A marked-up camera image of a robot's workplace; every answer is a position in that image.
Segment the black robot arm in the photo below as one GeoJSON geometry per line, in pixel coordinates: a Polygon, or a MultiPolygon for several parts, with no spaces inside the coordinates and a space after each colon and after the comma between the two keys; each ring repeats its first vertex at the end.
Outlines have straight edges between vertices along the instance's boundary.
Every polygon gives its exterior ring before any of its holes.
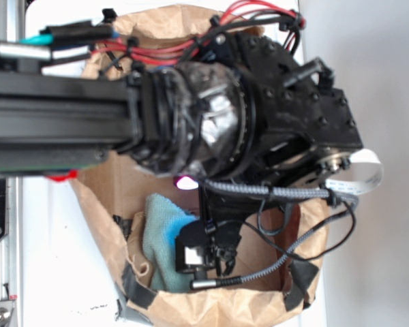
{"type": "Polygon", "coordinates": [[[200,221],[176,237],[176,269],[234,269],[253,213],[316,197],[363,143],[320,60],[300,65],[245,32],[195,41],[171,67],[120,80],[44,76],[47,47],[0,42],[0,175],[65,176],[129,155],[156,176],[198,181],[200,221]]]}

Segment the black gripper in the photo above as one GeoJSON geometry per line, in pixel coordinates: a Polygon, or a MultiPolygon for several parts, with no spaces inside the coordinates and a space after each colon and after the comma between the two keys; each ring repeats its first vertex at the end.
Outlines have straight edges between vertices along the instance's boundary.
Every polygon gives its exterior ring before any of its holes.
{"type": "Polygon", "coordinates": [[[231,275],[243,223],[260,210],[278,205],[275,200],[219,194],[208,187],[200,187],[200,216],[183,226],[175,238],[176,271],[203,275],[215,270],[219,277],[231,275]]]}

